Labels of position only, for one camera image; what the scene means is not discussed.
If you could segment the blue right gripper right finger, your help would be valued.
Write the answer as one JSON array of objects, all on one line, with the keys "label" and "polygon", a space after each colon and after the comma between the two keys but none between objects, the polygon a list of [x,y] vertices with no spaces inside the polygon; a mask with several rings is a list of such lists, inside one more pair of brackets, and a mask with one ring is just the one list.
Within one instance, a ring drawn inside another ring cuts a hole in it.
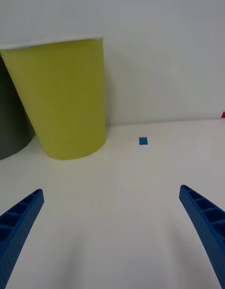
[{"label": "blue right gripper right finger", "polygon": [[186,185],[179,199],[204,246],[221,288],[225,288],[225,212]]}]

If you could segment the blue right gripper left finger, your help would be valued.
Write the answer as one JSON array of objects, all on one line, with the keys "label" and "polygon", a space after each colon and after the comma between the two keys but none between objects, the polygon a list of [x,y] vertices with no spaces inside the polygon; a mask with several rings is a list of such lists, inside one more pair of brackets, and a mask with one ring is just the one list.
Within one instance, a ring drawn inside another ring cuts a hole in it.
[{"label": "blue right gripper left finger", "polygon": [[44,204],[37,189],[0,216],[0,288],[8,283],[28,234]]}]

